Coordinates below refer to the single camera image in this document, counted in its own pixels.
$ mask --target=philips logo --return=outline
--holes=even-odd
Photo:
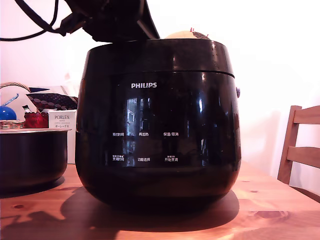
[[[156,88],[156,82],[142,82],[142,83],[131,83],[131,88],[134,89],[148,89],[148,88]]]

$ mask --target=black rice cooker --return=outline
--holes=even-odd
[[[84,187],[120,208],[204,207],[241,163],[227,48],[155,39],[91,49],[81,81],[75,164]]]

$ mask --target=white box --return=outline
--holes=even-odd
[[[50,129],[69,129],[67,133],[68,164],[75,164],[77,110],[48,111]]]

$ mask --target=chair slat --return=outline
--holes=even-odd
[[[293,122],[295,124],[320,124],[320,106],[295,110]]]
[[[306,164],[320,169],[320,148],[317,147],[294,147],[288,148],[286,157],[288,160]]]

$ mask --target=basket handle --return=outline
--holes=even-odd
[[[30,88],[22,83],[19,82],[4,82],[0,84],[0,89],[3,89],[5,87],[9,87],[9,86],[17,86],[20,88],[23,88],[25,90],[27,90],[29,93],[31,93]]]

